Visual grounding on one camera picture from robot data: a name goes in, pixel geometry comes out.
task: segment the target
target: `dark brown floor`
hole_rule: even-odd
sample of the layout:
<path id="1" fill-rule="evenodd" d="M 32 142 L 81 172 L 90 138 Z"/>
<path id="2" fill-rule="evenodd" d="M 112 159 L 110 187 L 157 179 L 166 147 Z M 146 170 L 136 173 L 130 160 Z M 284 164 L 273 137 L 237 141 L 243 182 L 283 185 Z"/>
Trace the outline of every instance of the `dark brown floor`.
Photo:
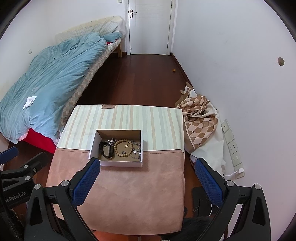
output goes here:
<path id="1" fill-rule="evenodd" d="M 180 90 L 185 87 L 185 79 L 171 56 L 164 55 L 129 55 L 123 58 L 111 56 L 98 70 L 77 104 L 130 104 L 175 107 L 180 98 Z M 11 160 L 5 169 L 13 169 L 41 152 L 42 150 L 25 142 L 16 145 L 20 155 Z M 36 183 L 46 184 L 49 167 L 45 167 L 36 176 Z M 193 168 L 189 155 L 185 154 L 185 207 L 187 217 L 193 216 L 191 190 L 201 186 Z M 133 236 L 113 235 L 96 232 L 100 241 L 137 240 Z M 142 240 L 156 241 L 159 236 L 146 236 Z"/>

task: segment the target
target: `blue textured pad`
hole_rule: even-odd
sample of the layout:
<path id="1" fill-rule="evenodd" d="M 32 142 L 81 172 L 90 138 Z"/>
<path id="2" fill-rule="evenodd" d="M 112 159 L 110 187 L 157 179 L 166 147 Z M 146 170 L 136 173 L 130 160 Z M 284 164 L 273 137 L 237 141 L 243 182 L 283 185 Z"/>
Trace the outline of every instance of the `blue textured pad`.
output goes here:
<path id="1" fill-rule="evenodd" d="M 96 159 L 90 168 L 86 171 L 84 176 L 81 178 L 77 186 L 73 190 L 72 205 L 74 207 L 83 204 L 86 196 L 88 195 L 92 185 L 100 173 L 100 162 Z"/>
<path id="2" fill-rule="evenodd" d="M 5 164 L 18 155 L 18 149 L 14 146 L 0 153 L 0 164 Z"/>
<path id="3" fill-rule="evenodd" d="M 223 192 L 212 177 L 212 175 L 208 172 L 208 170 L 199 159 L 197 159 L 194 164 L 194 170 L 212 204 L 218 207 L 222 207 Z"/>

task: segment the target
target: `door frame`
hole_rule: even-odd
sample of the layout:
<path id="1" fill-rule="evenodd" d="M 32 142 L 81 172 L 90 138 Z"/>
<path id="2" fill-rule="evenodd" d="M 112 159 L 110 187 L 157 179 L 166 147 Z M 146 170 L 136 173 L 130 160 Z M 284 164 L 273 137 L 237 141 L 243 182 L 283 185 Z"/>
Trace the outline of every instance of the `door frame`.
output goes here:
<path id="1" fill-rule="evenodd" d="M 169 26 L 169 33 L 168 33 L 168 48 L 167 48 L 167 55 L 170 55 L 171 48 L 172 48 L 172 41 L 173 41 L 173 30 L 175 25 L 175 14 L 176 14 L 176 1 L 172 0 L 172 7 L 170 11 L 170 26 Z M 128 55 L 131 54 L 131 42 L 130 42 L 130 31 L 129 31 L 129 0 L 124 1 L 124 8 L 125 8 L 125 19 L 126 19 L 126 42 L 129 48 L 126 50 Z"/>

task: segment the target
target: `beaded bracelet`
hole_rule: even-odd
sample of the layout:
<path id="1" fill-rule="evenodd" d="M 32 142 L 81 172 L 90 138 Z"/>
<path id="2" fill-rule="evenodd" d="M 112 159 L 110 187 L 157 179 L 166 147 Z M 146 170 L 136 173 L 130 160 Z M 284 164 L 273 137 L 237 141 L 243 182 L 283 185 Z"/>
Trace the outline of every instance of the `beaded bracelet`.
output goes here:
<path id="1" fill-rule="evenodd" d="M 120 153 L 118 153 L 118 151 L 117 151 L 117 145 L 118 145 L 119 143 L 121 143 L 121 142 L 128 142 L 128 143 L 129 143 L 130 151 L 129 151 L 127 154 L 120 154 Z M 127 140 L 127 139 L 122 139 L 122 140 L 119 140 L 119 141 L 115 142 L 113 148 L 114 148 L 115 154 L 116 154 L 117 156 L 120 156 L 120 157 L 127 157 L 127 156 L 130 156 L 131 153 L 133 152 L 133 144 L 131 143 L 130 140 Z"/>

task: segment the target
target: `white door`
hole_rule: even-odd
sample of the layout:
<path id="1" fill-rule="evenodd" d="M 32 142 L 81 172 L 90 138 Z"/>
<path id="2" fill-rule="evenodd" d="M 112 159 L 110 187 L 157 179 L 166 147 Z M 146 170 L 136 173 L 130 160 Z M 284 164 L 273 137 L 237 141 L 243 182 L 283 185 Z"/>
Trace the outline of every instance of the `white door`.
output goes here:
<path id="1" fill-rule="evenodd" d="M 131 54 L 167 54 L 172 0 L 129 0 Z"/>

